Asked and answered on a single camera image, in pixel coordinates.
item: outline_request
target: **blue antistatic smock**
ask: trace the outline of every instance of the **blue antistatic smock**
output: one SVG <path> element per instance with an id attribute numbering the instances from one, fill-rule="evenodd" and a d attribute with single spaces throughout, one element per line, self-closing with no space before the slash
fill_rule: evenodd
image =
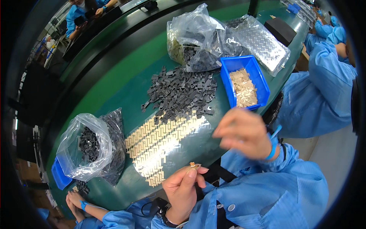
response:
<path id="1" fill-rule="evenodd" d="M 339 24 L 339 21 L 338 21 L 338 19 L 336 18 L 336 16 L 331 16 L 330 17 L 330 21 L 332 22 L 332 25 L 333 26 L 338 26 L 338 27 L 340 27 L 341 25 Z"/>
<path id="2" fill-rule="evenodd" d="M 142 199 L 138 202 L 131 204 L 126 210 L 123 211 L 110 211 L 102 219 L 102 221 L 96 218 L 86 218 L 81 222 L 76 222 L 74 229 L 145 229 L 151 226 L 153 217 L 146 217 L 141 214 L 141 208 L 144 204 L 149 203 L 148 198 Z M 147 204 L 143 213 L 149 214 L 150 204 Z"/>
<path id="3" fill-rule="evenodd" d="M 309 71 L 292 73 L 282 89 L 282 106 L 274 127 L 280 137 L 308 138 L 327 134 L 351 124 L 352 80 L 356 69 L 338 60 L 336 48 L 316 43 Z"/>
<path id="4" fill-rule="evenodd" d="M 102 8 L 105 4 L 107 4 L 110 0 L 95 0 L 98 7 Z M 66 31 L 66 37 L 69 37 L 71 33 L 75 31 L 75 23 L 74 20 L 80 16 L 84 16 L 86 12 L 78 7 L 77 5 L 71 6 L 69 13 L 66 16 L 66 22 L 67 22 L 67 31 Z"/>
<path id="5" fill-rule="evenodd" d="M 347 36 L 346 31 L 343 27 L 334 27 L 331 34 L 328 35 L 326 41 L 331 44 L 339 44 L 339 43 L 346 43 Z"/>
<path id="6" fill-rule="evenodd" d="M 315 43 L 326 41 L 327 37 L 333 32 L 333 27 L 330 25 L 322 25 L 321 21 L 317 20 L 315 22 L 315 30 L 316 34 L 308 33 L 304 41 L 306 53 L 309 55 Z"/>
<path id="7" fill-rule="evenodd" d="M 333 32 L 333 26 L 323 25 L 320 20 L 317 20 L 315 22 L 315 30 L 318 36 L 326 39 Z"/>
<path id="8" fill-rule="evenodd" d="M 236 150 L 225 153 L 221 166 L 237 178 L 219 187 L 206 183 L 205 197 L 196 203 L 184 228 L 215 229 L 217 200 L 224 205 L 226 218 L 243 228 L 313 228 L 328 202 L 327 182 L 315 163 L 298 159 L 297 150 L 284 146 L 272 162 L 249 160 Z M 109 227 L 104 228 L 171 229 L 157 216 L 145 227 L 136 225 L 143 218 L 126 211 L 109 214 L 103 218 L 108 218 Z"/>

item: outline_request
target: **bracelet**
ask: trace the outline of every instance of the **bracelet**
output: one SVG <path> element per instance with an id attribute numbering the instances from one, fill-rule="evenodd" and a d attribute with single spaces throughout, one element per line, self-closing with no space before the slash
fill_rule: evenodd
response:
<path id="1" fill-rule="evenodd" d="M 86 201 L 81 201 L 81 200 L 79 200 L 80 201 L 80 203 L 81 203 L 81 209 L 83 210 L 83 211 L 85 211 L 85 206 L 88 204 L 88 202 L 86 202 Z"/>
<path id="2" fill-rule="evenodd" d="M 268 155 L 268 157 L 266 157 L 265 160 L 270 160 L 272 159 L 272 157 L 275 155 L 276 153 L 276 148 L 277 148 L 277 141 L 273 141 L 273 139 L 275 140 L 275 136 L 278 134 L 278 132 L 282 129 L 282 126 L 281 125 L 278 125 L 276 131 L 272 134 L 271 138 L 270 138 L 270 141 L 271 141 L 271 144 L 272 144 L 272 150 L 271 150 L 271 153 Z"/>

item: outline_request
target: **plastic tray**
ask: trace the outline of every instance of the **plastic tray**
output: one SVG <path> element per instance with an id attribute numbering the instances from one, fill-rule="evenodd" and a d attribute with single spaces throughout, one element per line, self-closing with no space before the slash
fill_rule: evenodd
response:
<path id="1" fill-rule="evenodd" d="M 55 158 L 55 162 L 52 165 L 51 171 L 59 189 L 64 190 L 64 188 L 71 183 L 72 179 L 64 175 L 57 157 Z"/>
<path id="2" fill-rule="evenodd" d="M 263 77 L 262 71 L 259 68 L 257 60 L 253 55 L 238 56 L 238 57 L 223 57 L 221 58 L 221 79 L 223 80 L 226 93 L 228 95 L 230 107 L 236 107 L 236 93 L 229 76 L 230 72 L 245 68 L 249 73 L 249 78 L 252 80 L 257 89 L 258 103 L 253 106 L 246 107 L 249 110 L 255 110 L 267 104 L 270 94 L 267 82 Z"/>

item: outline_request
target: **green table surface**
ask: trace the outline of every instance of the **green table surface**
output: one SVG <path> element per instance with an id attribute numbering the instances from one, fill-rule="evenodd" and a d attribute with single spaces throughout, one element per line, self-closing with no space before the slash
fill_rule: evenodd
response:
<path id="1" fill-rule="evenodd" d="M 247 12 L 248 7 L 249 3 L 244 3 L 210 11 L 209 13 L 210 16 L 223 21 L 242 16 Z M 261 67 L 270 89 L 270 97 L 267 105 L 256 111 L 263 115 L 292 73 L 296 60 L 300 56 L 308 26 L 296 15 L 288 13 L 286 8 L 279 2 L 262 1 L 259 9 L 262 11 L 258 12 L 257 19 L 262 24 L 271 18 L 270 15 L 274 15 L 280 17 L 297 32 L 297 35 L 289 45 L 289 49 L 291 50 L 290 58 L 285 68 L 276 77 L 270 76 Z M 140 60 L 142 54 L 146 58 L 149 58 L 149 61 L 142 63 Z M 142 113 L 140 106 L 149 99 L 146 91 L 151 85 L 150 79 L 152 74 L 158 74 L 163 65 L 167 67 L 167 70 L 179 65 L 172 61 L 167 54 L 165 33 L 152 38 L 148 44 L 142 45 L 141 48 L 122 59 L 114 68 L 106 72 L 74 109 L 59 135 L 66 130 L 69 121 L 79 113 L 90 112 L 98 117 L 119 107 L 122 107 L 124 133 L 126 136 L 130 135 L 156 111 L 152 110 L 152 106 L 149 106 L 146 112 Z M 165 178 L 177 169 L 188 165 L 191 161 L 208 166 L 225 153 L 224 150 L 219 148 L 220 141 L 211 138 L 211 134 L 218 122 L 230 109 L 220 75 L 216 74 L 215 77 L 217 79 L 217 91 L 215 98 L 210 103 L 215 114 L 213 116 L 206 116 L 209 125 L 205 125 L 197 133 L 193 133 L 181 140 L 180 145 L 169 152 L 167 162 L 163 165 Z M 67 191 L 71 190 L 75 184 L 71 183 L 63 191 L 59 190 L 51 173 L 51 167 L 58 145 L 59 140 L 55 142 L 46 165 L 47 175 L 50 180 L 49 186 L 53 198 L 65 214 L 65 217 L 73 218 L 66 205 L 65 196 Z M 87 196 L 88 201 L 109 210 L 125 209 L 132 202 L 161 189 L 161 185 L 155 188 L 149 186 L 145 178 L 136 172 L 132 160 L 128 156 L 126 157 L 125 169 L 116 187 L 112 187 L 104 179 L 99 177 L 91 179 L 87 185 L 90 188 L 90 193 Z"/>

